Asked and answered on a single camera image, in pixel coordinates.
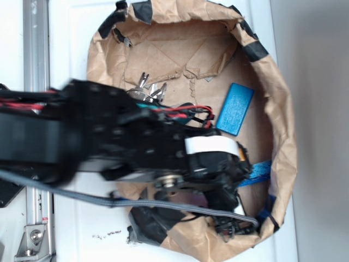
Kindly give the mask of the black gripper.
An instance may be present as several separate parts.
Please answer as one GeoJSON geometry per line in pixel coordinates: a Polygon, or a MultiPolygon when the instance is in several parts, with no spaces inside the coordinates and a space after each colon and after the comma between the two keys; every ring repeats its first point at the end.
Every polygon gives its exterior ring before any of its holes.
{"type": "Polygon", "coordinates": [[[154,144],[167,168],[156,187],[167,195],[201,193],[206,207],[232,212],[238,185],[252,172],[246,149],[216,128],[166,128],[154,144]]]}

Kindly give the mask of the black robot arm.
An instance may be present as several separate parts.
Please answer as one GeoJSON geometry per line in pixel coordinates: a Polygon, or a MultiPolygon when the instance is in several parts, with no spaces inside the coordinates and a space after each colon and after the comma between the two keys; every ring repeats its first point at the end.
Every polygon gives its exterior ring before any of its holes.
{"type": "Polygon", "coordinates": [[[129,91],[73,80],[62,90],[1,90],[1,164],[39,169],[47,184],[79,171],[201,192],[213,209],[237,206],[252,166],[246,149],[212,125],[208,106],[164,106],[129,91]]]}

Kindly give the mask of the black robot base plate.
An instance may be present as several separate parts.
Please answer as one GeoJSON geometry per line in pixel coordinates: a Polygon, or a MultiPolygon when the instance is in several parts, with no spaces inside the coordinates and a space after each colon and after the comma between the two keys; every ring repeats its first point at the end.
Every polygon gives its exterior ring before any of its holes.
{"type": "MultiPolygon", "coordinates": [[[[24,174],[23,168],[10,158],[12,157],[11,138],[13,134],[10,124],[14,117],[13,111],[1,102],[1,170],[24,174]]],[[[23,186],[18,183],[1,178],[1,208],[7,207],[22,189],[23,186]]]]}

